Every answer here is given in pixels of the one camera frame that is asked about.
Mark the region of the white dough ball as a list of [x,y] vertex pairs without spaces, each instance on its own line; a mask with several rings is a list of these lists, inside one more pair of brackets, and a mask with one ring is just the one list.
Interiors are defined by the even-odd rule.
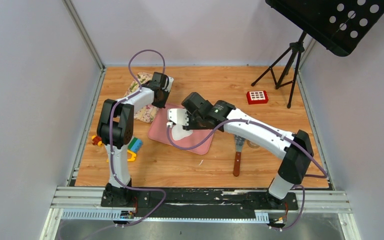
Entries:
[[182,125],[174,125],[171,129],[171,137],[174,141],[180,141],[193,134],[193,130],[185,130]]

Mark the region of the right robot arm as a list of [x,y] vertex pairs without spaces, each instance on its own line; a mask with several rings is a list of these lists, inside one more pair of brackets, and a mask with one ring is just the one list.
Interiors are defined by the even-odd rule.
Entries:
[[263,123],[233,104],[218,100],[215,104],[199,93],[190,93],[181,103],[186,110],[185,130],[219,130],[244,138],[266,149],[281,160],[265,195],[266,204],[278,209],[288,192],[302,183],[314,152],[309,134],[290,132]]

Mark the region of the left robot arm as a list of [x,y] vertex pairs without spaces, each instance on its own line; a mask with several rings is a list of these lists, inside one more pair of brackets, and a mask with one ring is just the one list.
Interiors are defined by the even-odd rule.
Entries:
[[109,160],[109,180],[102,194],[102,207],[126,207],[132,203],[137,189],[132,187],[129,173],[128,146],[133,138],[134,116],[147,105],[164,108],[173,83],[173,77],[154,72],[151,80],[139,83],[131,94],[104,101],[96,130]]

